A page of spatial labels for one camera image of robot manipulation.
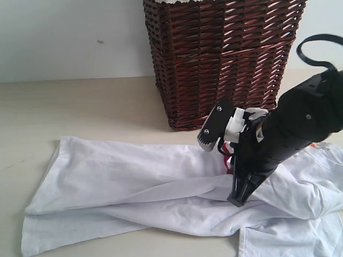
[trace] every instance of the wrinkled cloth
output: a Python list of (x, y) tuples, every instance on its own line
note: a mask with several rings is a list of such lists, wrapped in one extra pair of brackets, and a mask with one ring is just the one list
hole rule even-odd
[(343, 151), (308, 147), (237, 208), (223, 156), (188, 145), (62, 137), (25, 209), (22, 253), (150, 227), (195, 236), (240, 231), (240, 257), (343, 252)]

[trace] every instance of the beige table surface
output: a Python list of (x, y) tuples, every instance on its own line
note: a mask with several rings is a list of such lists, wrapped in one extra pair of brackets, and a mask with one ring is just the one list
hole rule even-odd
[[(280, 92), (313, 72), (286, 71)], [(24, 208), (62, 135), (131, 143), (197, 143), (197, 131), (169, 129), (153, 78), (0, 84), (1, 257), (21, 256)], [(343, 132), (328, 141), (343, 147)], [(200, 238), (148, 229), (40, 256), (232, 257), (237, 256), (237, 246), (238, 233), (228, 238)]]

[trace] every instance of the white wall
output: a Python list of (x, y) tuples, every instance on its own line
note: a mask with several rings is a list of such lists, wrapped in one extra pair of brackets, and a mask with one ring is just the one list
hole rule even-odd
[[(343, 35), (342, 10), (342, 0), (308, 0), (295, 45), (316, 33)], [(343, 66), (343, 47), (318, 45), (304, 52)], [(307, 67), (294, 50), (288, 68)], [(0, 0), (0, 81), (149, 75), (142, 0)]]

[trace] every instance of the brown wicker basket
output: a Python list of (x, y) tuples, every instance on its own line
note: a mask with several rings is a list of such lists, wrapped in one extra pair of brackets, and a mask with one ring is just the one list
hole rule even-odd
[(200, 128), (223, 97), (275, 107), (306, 0), (143, 0), (158, 87), (171, 128)]

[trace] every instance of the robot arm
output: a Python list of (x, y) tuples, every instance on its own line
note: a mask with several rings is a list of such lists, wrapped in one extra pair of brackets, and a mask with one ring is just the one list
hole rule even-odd
[(233, 148), (231, 166), (233, 188), (228, 201), (240, 207), (284, 160), (309, 146), (339, 132), (343, 127), (343, 71), (329, 62), (306, 57), (301, 47), (309, 41), (325, 40), (343, 46), (343, 38), (320, 34), (307, 38), (297, 54), (312, 66), (324, 66), (316, 74), (281, 95), (278, 106), (258, 115), (235, 108), (222, 99), (211, 111), (198, 135), (199, 144), (211, 151), (218, 139)]

